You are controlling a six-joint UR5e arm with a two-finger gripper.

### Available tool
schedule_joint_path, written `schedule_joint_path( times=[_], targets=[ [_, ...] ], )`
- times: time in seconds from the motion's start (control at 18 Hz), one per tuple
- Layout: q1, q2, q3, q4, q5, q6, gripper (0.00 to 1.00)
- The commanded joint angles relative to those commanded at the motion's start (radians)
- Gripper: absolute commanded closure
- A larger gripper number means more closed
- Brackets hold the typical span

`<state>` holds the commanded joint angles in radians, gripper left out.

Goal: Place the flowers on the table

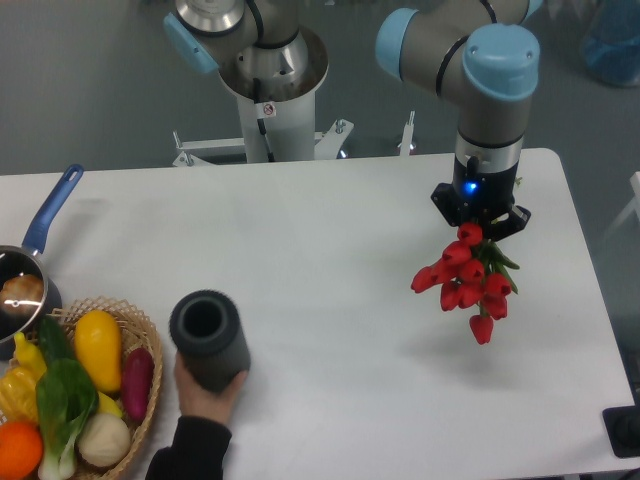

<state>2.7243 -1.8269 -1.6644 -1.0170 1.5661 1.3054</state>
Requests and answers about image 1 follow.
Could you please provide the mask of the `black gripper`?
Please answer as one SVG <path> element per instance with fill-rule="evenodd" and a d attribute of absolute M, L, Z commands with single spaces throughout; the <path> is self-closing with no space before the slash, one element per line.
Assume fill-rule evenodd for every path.
<path fill-rule="evenodd" d="M 513 189 L 518 162 L 500 172 L 484 172 L 472 156 L 464 165 L 454 160 L 451 183 L 440 183 L 431 200 L 452 227 L 476 223 L 483 237 L 500 241 L 526 228 L 531 212 L 515 204 Z"/>

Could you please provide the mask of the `black sleeved forearm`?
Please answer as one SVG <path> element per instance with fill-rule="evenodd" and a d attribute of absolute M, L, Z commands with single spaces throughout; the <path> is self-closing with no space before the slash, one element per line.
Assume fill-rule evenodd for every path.
<path fill-rule="evenodd" d="M 145 478 L 222 479 L 223 462 L 231 439 L 231 431 L 219 422 L 181 416 L 172 444 L 154 454 Z"/>

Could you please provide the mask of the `person's hand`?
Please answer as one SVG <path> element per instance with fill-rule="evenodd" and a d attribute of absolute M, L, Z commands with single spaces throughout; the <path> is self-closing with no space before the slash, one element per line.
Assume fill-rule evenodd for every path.
<path fill-rule="evenodd" d="M 182 415 L 203 418 L 228 427 L 248 374 L 248 371 L 239 372 L 221 393 L 213 393 L 198 384 L 187 369 L 182 355 L 177 352 L 174 378 Z"/>

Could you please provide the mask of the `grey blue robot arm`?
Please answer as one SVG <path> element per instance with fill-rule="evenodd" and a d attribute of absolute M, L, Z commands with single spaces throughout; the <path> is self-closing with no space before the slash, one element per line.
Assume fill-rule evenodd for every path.
<path fill-rule="evenodd" d="M 454 173 L 432 201 L 452 226 L 479 223 L 498 241 L 523 230 L 513 195 L 540 49 L 524 21 L 535 1 L 446 1 L 392 12 L 375 41 L 389 75 L 459 110 Z M 247 160 L 312 160 L 315 93 L 328 71 L 320 38 L 293 1 L 179 1 L 166 36 L 194 70 L 217 73 L 236 97 Z"/>

